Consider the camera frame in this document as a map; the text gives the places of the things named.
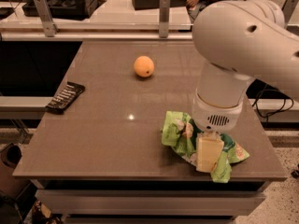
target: gray table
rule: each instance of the gray table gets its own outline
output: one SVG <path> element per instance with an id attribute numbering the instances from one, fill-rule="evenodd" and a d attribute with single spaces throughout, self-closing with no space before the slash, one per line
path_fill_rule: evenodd
<path id="1" fill-rule="evenodd" d="M 149 78 L 134 73 L 140 55 L 155 62 Z M 192 113 L 202 62 L 189 41 L 83 42 L 60 89 L 73 81 L 86 91 L 62 116 L 45 114 L 14 176 L 32 179 L 55 213 L 248 215 L 269 183 L 286 179 L 248 102 L 229 134 L 250 157 L 229 184 L 161 144 L 165 112 Z"/>

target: green wrapper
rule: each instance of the green wrapper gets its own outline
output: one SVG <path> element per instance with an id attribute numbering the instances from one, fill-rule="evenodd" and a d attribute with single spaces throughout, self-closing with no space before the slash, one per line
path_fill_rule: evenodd
<path id="1" fill-rule="evenodd" d="M 162 144 L 171 147 L 181 158 L 195 166 L 196 137 L 202 132 L 187 113 L 167 111 L 162 129 Z M 232 172 L 230 164 L 245 160 L 249 153 L 225 133 L 221 134 L 221 140 L 224 147 L 210 174 L 214 182 L 227 183 Z"/>

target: table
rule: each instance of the table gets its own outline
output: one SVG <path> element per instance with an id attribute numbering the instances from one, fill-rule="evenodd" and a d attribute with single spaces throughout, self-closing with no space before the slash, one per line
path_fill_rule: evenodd
<path id="1" fill-rule="evenodd" d="M 146 79 L 133 71 L 140 55 L 155 62 Z M 190 41 L 83 42 L 59 90 L 72 81 L 86 91 L 63 115 L 45 114 L 13 175 L 31 179 L 37 198 L 65 215 L 248 215 L 287 177 L 248 102 L 229 134 L 250 157 L 228 184 L 161 144 L 165 112 L 192 113 L 202 63 Z"/>
<path id="2" fill-rule="evenodd" d="M 16 8 L 16 14 L 0 21 L 3 40 L 159 38 L 159 9 L 135 10 L 132 0 L 107 0 L 84 21 L 53 19 L 59 30 L 55 37 L 45 37 L 41 20 L 38 17 L 26 17 L 21 8 L 23 5 L 14 3 L 12 6 Z M 7 6 L 7 3 L 1 3 L 0 6 Z M 169 37 L 191 39 L 190 33 L 178 33 L 178 30 L 190 28 L 191 22 L 186 7 L 171 7 Z"/>

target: floor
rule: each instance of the floor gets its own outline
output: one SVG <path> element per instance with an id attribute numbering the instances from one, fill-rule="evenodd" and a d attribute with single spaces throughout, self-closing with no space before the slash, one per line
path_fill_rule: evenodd
<path id="1" fill-rule="evenodd" d="M 282 6 L 284 0 L 272 0 Z M 299 24 L 299 6 L 294 11 L 290 24 Z M 299 163 L 299 129 L 292 130 L 270 130 L 266 131 L 272 142 L 278 158 L 281 161 L 288 179 L 285 182 L 272 183 L 264 192 L 266 200 L 249 216 L 238 217 L 236 224 L 293 224 L 299 223 L 299 178 L 292 177 L 291 172 L 297 169 Z M 0 148 L 1 144 L 8 142 L 20 142 L 20 137 L 15 129 L 0 128 Z M 30 140 L 30 135 L 25 139 L 25 143 Z M 25 220 L 26 224 L 31 224 L 31 215 Z"/>

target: wire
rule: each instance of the wire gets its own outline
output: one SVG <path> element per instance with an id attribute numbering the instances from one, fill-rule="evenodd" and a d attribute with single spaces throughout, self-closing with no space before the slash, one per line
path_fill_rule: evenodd
<path id="1" fill-rule="evenodd" d="M 263 115 L 263 114 L 261 113 L 261 110 L 259 109 L 259 106 L 258 106 L 258 101 L 261 99 L 262 95 L 263 95 L 265 92 L 278 92 L 278 93 L 282 93 L 282 92 L 279 91 L 279 90 L 267 89 L 267 87 L 268 87 L 268 85 L 266 84 L 266 85 L 264 86 L 264 88 L 263 88 L 261 91 L 259 91 L 259 92 L 257 93 L 256 98 L 255 98 L 255 101 L 254 101 L 254 103 L 252 104 L 252 107 L 256 106 L 256 111 L 257 111 L 257 113 L 259 114 L 259 116 L 262 117 L 262 118 L 264 118 L 264 119 L 266 119 L 266 123 L 268 123 L 269 118 L 270 118 L 271 116 L 274 116 L 274 115 L 276 115 L 277 113 L 282 113 L 282 112 L 288 111 L 288 110 L 290 110 L 290 109 L 293 107 L 293 105 L 294 105 L 294 101 L 293 101 L 293 99 L 290 98 L 290 100 L 291 100 L 291 105 L 290 105 L 289 107 L 287 107 L 287 108 L 284 108 L 285 105 L 286 105 L 286 102 L 287 102 L 287 98 L 284 98 L 284 99 L 283 99 L 283 105 L 282 105 L 281 108 L 279 108 L 278 110 L 275 110 L 275 111 L 267 112 L 265 115 Z"/>

